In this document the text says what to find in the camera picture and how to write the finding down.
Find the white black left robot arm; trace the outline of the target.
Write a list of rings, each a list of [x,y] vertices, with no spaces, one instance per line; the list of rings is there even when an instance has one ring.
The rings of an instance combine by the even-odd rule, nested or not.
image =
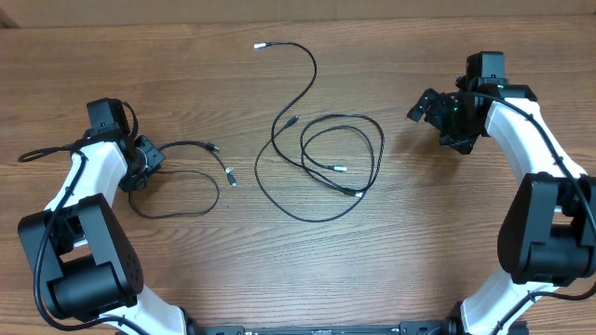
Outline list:
[[[61,189],[21,219],[18,234],[34,276],[38,313],[53,328],[108,324],[124,334],[198,334],[195,320],[143,282],[139,258],[113,212],[117,191],[144,186],[164,156],[130,105],[104,98],[87,105],[90,128],[62,150],[71,157]]]

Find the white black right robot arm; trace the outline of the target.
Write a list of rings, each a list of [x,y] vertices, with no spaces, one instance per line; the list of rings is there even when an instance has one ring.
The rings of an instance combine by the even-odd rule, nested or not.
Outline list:
[[[595,179],[564,151],[544,121],[535,93],[512,85],[505,56],[467,57],[457,90],[429,88],[407,113],[440,133],[440,145],[470,154],[490,137],[519,183],[497,237],[499,265],[443,321],[403,321],[401,334],[526,334],[520,320],[542,298],[580,302],[562,288],[595,274]]]

